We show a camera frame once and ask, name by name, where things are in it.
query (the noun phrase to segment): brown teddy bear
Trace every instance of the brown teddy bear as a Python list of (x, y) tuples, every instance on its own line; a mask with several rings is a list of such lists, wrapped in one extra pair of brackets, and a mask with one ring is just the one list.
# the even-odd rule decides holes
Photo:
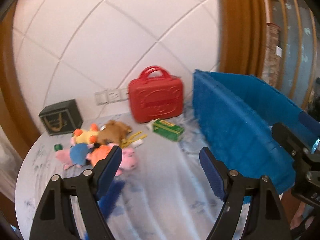
[(115, 143), (121, 146), (123, 140), (127, 138), (128, 133), (132, 132), (132, 128), (123, 122), (110, 120), (105, 124), (105, 128), (98, 134), (98, 143), (107, 145)]

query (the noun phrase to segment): screw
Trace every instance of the screw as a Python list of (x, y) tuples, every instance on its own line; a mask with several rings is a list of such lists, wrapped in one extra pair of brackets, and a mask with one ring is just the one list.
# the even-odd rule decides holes
[(59, 175), (55, 174), (51, 177), (52, 181), (57, 181), (59, 179)]
[(311, 180), (312, 179), (312, 174), (311, 174), (310, 171), (307, 172), (306, 178), (307, 178), (307, 180)]
[(309, 150), (308, 150), (307, 148), (303, 148), (303, 152), (304, 152), (305, 154), (308, 154), (308, 153), (309, 153)]
[(265, 181), (265, 182), (268, 182), (269, 176), (267, 176), (267, 175), (262, 175), (262, 180)]
[(235, 177), (235, 176), (238, 176), (239, 172), (236, 171), (236, 170), (231, 170), (231, 171), (229, 171), (229, 174), (230, 174), (232, 177)]
[(84, 176), (90, 176), (92, 174), (92, 170), (85, 170), (84, 172), (83, 172), (83, 175)]

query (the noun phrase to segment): white tiled wall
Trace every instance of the white tiled wall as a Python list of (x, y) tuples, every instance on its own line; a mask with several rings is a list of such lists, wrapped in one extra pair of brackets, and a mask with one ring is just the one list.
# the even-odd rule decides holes
[(32, 118), (44, 106), (76, 98), (84, 119), (128, 111), (97, 106), (94, 92), (126, 87), (149, 65), (180, 76), (217, 69), (219, 0), (19, 0), (13, 51)]

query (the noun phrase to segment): red suitcase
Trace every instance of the red suitcase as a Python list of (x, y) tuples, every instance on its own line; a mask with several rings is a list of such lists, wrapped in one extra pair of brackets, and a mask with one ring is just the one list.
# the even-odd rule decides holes
[[(154, 71), (161, 71), (162, 75), (149, 77)], [(144, 69), (139, 78), (129, 83), (128, 92), (132, 115), (139, 123), (171, 118), (182, 113), (181, 79), (171, 76), (159, 66)]]

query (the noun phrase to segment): green box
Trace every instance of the green box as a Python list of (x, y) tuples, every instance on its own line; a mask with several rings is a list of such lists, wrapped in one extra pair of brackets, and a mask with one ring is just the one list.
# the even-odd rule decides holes
[(153, 122), (152, 130), (171, 141), (178, 142), (182, 138), (184, 128), (166, 120), (158, 119)]

